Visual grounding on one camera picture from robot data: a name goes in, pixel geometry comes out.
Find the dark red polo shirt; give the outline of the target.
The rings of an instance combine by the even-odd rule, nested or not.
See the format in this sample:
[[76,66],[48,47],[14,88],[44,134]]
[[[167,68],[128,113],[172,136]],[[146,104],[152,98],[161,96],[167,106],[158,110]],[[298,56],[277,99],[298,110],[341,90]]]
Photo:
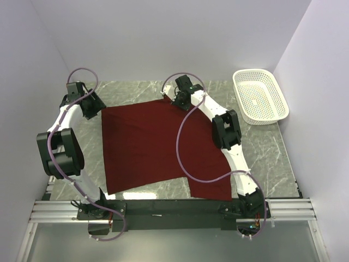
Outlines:
[[[107,192],[184,177],[176,157],[176,137],[186,111],[167,99],[115,106],[101,112]],[[212,123],[199,110],[185,122],[179,140],[185,169],[200,180],[211,180],[231,169],[212,140]],[[204,184],[188,179],[195,198],[230,201],[230,178]]]

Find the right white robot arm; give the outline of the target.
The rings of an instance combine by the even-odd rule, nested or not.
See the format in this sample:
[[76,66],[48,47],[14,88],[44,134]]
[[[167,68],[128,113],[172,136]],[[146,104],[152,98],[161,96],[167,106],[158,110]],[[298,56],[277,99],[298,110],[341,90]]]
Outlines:
[[[176,137],[176,157],[181,170],[186,176],[196,182],[210,184],[226,177],[234,176],[236,179],[238,197],[241,203],[239,211],[242,216],[251,218],[263,208],[264,218],[267,218],[267,203],[264,192],[258,181],[251,174],[242,151],[242,132],[237,113],[226,110],[212,99],[206,92],[206,87],[200,78],[200,83],[194,85],[190,76],[192,73],[180,72],[175,79],[178,91],[174,93],[174,105],[187,110],[188,113],[182,120]],[[184,167],[179,154],[179,140],[185,122],[195,110],[200,110],[212,123],[212,140],[226,160],[231,171],[211,180],[200,180],[191,175]]]

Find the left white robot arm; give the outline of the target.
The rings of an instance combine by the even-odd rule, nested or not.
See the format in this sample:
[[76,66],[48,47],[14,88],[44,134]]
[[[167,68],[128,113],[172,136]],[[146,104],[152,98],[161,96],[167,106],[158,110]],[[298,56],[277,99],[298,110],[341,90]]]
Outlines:
[[78,194],[80,202],[73,200],[72,205],[103,219],[109,206],[101,188],[85,172],[85,159],[73,127],[82,118],[95,117],[106,105],[83,82],[68,83],[67,91],[52,127],[36,137],[40,158],[47,175],[64,181]]

